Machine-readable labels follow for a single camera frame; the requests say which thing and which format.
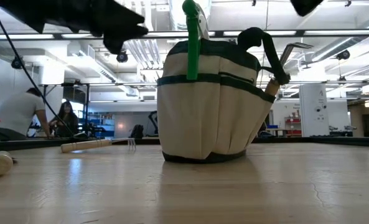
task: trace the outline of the white column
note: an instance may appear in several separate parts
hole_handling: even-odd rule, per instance
[[[45,65],[40,68],[40,83],[41,84],[61,84],[64,82],[64,73],[65,68],[63,66],[58,65]],[[46,93],[48,93],[53,87],[49,86],[46,89]],[[58,114],[58,111],[61,107],[63,97],[63,87],[58,86],[54,88],[50,93],[46,96],[46,100],[49,102],[52,109]],[[47,119],[50,121],[54,118],[53,113],[50,109],[46,106],[46,116]]]
[[[329,135],[325,84],[300,87],[302,137]]]

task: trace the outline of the garden tool bag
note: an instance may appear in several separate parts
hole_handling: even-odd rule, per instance
[[[229,42],[200,41],[196,80],[186,76],[187,41],[170,50],[158,79],[159,139],[167,161],[211,163],[245,155],[275,100],[255,86],[261,70],[255,56]]]

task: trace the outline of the black cable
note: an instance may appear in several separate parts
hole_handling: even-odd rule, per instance
[[[22,69],[24,70],[24,73],[27,75],[29,81],[32,83],[32,85],[34,86],[34,88],[40,93],[40,97],[42,97],[42,99],[44,100],[45,104],[47,105],[47,107],[50,109],[50,111],[53,113],[53,115],[65,126],[65,128],[68,129],[68,131],[70,132],[71,136],[74,136],[74,133],[71,131],[71,129],[67,126],[67,124],[65,124],[64,120],[61,119],[52,109],[52,107],[50,106],[49,102],[47,102],[46,97],[42,94],[42,92],[39,90],[39,88],[37,87],[36,83],[34,82],[34,80],[30,77],[28,70],[25,68],[24,62],[21,60],[20,55],[17,52],[16,47],[14,46],[14,44],[12,43],[9,34],[7,33],[6,29],[4,28],[2,21],[0,20],[0,28],[3,30],[4,35],[6,36],[7,41],[9,42],[11,49],[13,50],[14,54],[16,55],[16,57],[18,58],[18,60],[20,61],[20,65],[22,67]]]

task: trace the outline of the ceiling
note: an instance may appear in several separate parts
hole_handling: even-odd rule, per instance
[[[145,13],[145,5],[148,1],[140,1],[141,12]],[[118,2],[125,2],[126,7],[132,10],[138,9],[139,4],[136,1],[120,0]],[[306,17],[299,17],[294,11],[289,0],[257,0],[255,6],[252,6],[252,1],[241,0],[212,0],[210,8],[210,17],[208,19],[209,30],[244,30],[249,27],[260,27],[267,30],[298,30],[298,29],[366,29],[369,25],[369,1],[353,0],[350,7],[345,7],[347,1],[339,0],[325,0],[314,12]],[[174,30],[171,23],[168,0],[151,0],[151,19],[150,23],[154,31],[167,32]],[[1,20],[10,34],[35,33],[30,27],[15,20],[15,18],[0,10]],[[46,25],[45,33],[69,33],[69,29],[64,27]],[[282,53],[285,46],[289,43],[302,42],[313,45],[313,48],[308,50],[294,49],[289,62],[285,66],[287,72],[292,76],[293,80],[337,80],[339,75],[352,74],[352,72],[363,70],[369,66],[369,38],[349,47],[350,52],[348,60],[342,60],[339,66],[338,60],[332,60],[329,57],[321,62],[313,63],[310,69],[305,69],[301,62],[308,60],[310,55],[314,53],[321,53],[327,47],[334,47],[335,43],[348,39],[348,37],[290,37],[290,38],[274,38],[274,44],[278,54]],[[141,75],[147,76],[148,73],[161,72],[156,71],[139,71],[138,62],[134,59],[131,52],[128,51],[129,60],[126,63],[118,63],[116,55],[110,55],[104,48],[101,40],[75,40],[81,46],[86,47],[91,45],[96,51],[96,59],[107,67],[111,72],[115,73],[117,77],[122,75],[123,80],[138,80]],[[166,53],[172,48],[176,39],[157,39],[157,46],[159,55],[162,61],[166,57]],[[54,44],[39,44],[45,49],[54,48],[58,44],[67,44],[59,41],[54,41]],[[1,47],[7,48],[5,42],[0,42]],[[264,57],[264,50],[262,47],[255,47],[249,50],[255,55],[261,64],[268,66],[268,60]],[[84,65],[73,65],[79,71],[68,71],[66,78],[81,78],[89,80],[98,74],[94,74],[85,68]],[[128,78],[128,74],[133,74],[136,78]],[[360,72],[356,75],[347,77],[348,80],[364,80],[369,78],[369,70]],[[261,72],[258,81],[267,82],[269,74]],[[144,78],[143,81],[152,81],[152,78]],[[347,89],[348,94],[359,95],[359,89],[363,86],[361,84],[351,85]],[[286,90],[286,93],[296,96],[298,86]]]

